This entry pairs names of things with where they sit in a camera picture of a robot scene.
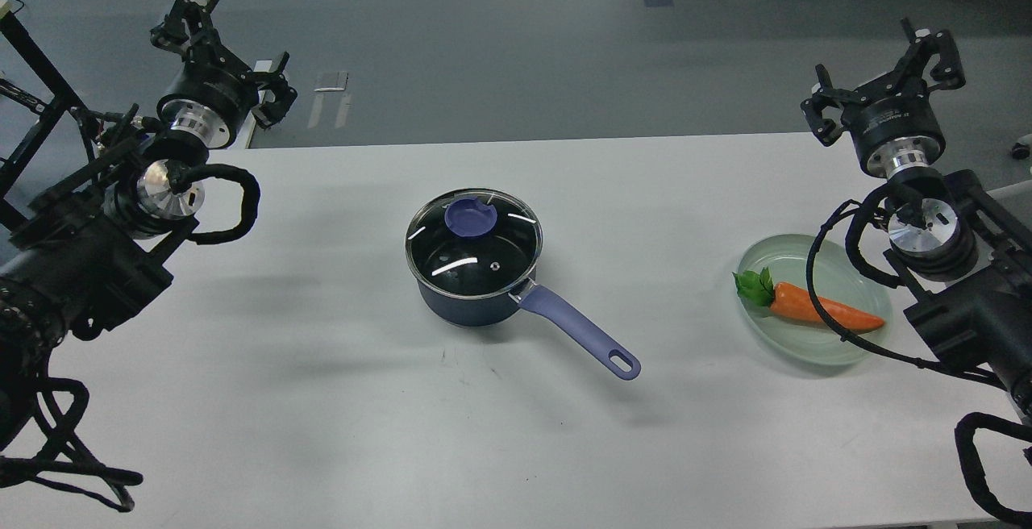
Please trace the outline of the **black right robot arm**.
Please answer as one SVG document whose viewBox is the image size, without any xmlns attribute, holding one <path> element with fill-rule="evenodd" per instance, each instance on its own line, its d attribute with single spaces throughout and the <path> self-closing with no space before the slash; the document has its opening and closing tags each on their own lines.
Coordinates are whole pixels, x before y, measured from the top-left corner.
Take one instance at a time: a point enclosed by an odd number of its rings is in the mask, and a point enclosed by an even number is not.
<svg viewBox="0 0 1032 529">
<path fill-rule="evenodd" d="M 959 467 L 972 500 L 1000 522 L 1022 528 L 1030 514 L 1004 506 L 991 491 L 976 447 L 981 430 L 1030 441 L 1030 229 L 992 198 L 972 170 L 943 175 L 945 151 L 933 92 L 965 85 L 959 49 L 947 30 L 901 26 L 908 47 L 892 69 L 847 90 L 816 66 L 816 84 L 801 103 L 823 146 L 849 135 L 859 168 L 880 179 L 862 202 L 847 201 L 823 224 L 805 262 L 805 288 L 818 318 L 842 341 L 888 359 L 1009 395 L 1018 422 L 969 414 L 955 426 Z M 844 249 L 854 271 L 913 295 L 905 309 L 932 360 L 867 341 L 833 319 L 814 288 L 815 257 L 830 229 L 847 218 Z"/>
</svg>

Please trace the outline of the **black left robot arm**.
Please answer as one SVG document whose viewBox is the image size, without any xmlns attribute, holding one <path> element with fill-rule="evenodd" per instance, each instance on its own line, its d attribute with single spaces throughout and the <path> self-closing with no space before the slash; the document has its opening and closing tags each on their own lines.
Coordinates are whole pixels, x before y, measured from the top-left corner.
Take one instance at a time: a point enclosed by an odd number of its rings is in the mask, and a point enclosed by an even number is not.
<svg viewBox="0 0 1032 529">
<path fill-rule="evenodd" d="M 15 249 L 2 265 L 2 445 L 29 422 L 44 443 L 31 458 L 2 458 L 2 485 L 33 484 L 84 494 L 54 473 L 95 477 L 112 498 L 88 497 L 129 513 L 130 486 L 143 477 L 100 462 L 77 434 L 89 404 L 80 381 L 49 373 L 49 360 L 67 335 L 80 341 L 139 315 L 173 275 L 166 261 L 185 242 L 239 241 L 254 227 L 260 185 L 246 169 L 209 161 L 209 151 L 235 142 L 247 118 L 268 129 L 283 120 L 298 92 L 281 52 L 268 70 L 254 69 L 223 44 L 211 14 L 220 0 L 174 0 L 151 29 L 156 48 L 173 52 L 181 70 L 155 115 L 136 104 L 124 113 L 91 110 L 55 69 L 10 7 L 2 35 L 40 79 L 47 102 L 2 81 L 2 96 L 36 117 L 19 146 L 2 161 L 8 194 L 64 117 L 74 121 L 87 162 L 42 190 L 31 216 L 2 200 L 2 224 Z"/>
</svg>

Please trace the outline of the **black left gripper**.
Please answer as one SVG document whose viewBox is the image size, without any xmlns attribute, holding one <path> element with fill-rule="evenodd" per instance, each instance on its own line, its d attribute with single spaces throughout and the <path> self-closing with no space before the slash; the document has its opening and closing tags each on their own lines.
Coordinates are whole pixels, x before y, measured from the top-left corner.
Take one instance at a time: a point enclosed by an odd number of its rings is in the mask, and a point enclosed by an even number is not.
<svg viewBox="0 0 1032 529">
<path fill-rule="evenodd" d="M 198 136 L 208 148 L 233 144 L 250 113 L 262 130 L 279 125 L 298 98 L 286 76 L 288 52 L 270 60 L 267 69 L 251 70 L 221 44 L 211 19 L 220 1 L 174 0 L 169 13 L 150 30 L 154 47 L 183 54 L 183 66 L 159 99 L 157 114 L 172 129 Z"/>
</svg>

